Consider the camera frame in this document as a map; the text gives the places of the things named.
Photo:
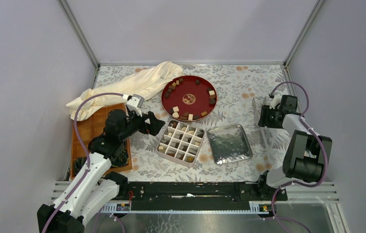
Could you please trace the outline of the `pink tin with white dividers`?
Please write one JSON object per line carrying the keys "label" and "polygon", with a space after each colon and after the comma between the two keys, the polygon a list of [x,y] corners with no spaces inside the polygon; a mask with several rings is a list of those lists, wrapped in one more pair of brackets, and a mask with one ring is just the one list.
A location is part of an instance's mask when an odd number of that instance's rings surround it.
{"label": "pink tin with white dividers", "polygon": [[173,119],[161,133],[156,152],[164,159],[193,167],[204,138],[205,130]]}

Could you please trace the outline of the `silver tin lid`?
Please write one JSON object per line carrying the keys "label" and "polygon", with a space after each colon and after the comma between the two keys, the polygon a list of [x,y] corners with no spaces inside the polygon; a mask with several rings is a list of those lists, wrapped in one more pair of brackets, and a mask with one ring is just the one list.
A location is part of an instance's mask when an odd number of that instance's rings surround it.
{"label": "silver tin lid", "polygon": [[246,132],[239,124],[210,129],[207,137],[213,160],[219,166],[253,157]]}

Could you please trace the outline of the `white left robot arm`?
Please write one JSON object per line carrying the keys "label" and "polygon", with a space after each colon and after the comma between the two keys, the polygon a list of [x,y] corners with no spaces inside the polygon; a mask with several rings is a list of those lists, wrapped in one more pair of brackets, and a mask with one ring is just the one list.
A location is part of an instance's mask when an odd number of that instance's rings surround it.
{"label": "white left robot arm", "polygon": [[107,173],[125,148],[125,141],[136,132],[156,136],[165,122],[153,112],[114,109],[108,113],[103,133],[89,143],[87,161],[69,187],[51,205],[37,211],[41,233],[82,233],[90,219],[111,199],[128,193],[127,178]]}

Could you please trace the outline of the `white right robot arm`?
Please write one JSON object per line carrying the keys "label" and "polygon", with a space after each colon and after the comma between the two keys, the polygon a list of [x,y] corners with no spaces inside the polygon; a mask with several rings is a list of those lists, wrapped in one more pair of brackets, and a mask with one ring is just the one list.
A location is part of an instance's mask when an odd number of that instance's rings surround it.
{"label": "white right robot arm", "polygon": [[326,178],[333,141],[315,132],[298,112],[298,99],[291,95],[270,95],[258,125],[283,129],[291,136],[280,168],[259,176],[254,192],[258,200],[286,200],[280,189],[292,184],[316,187]]}

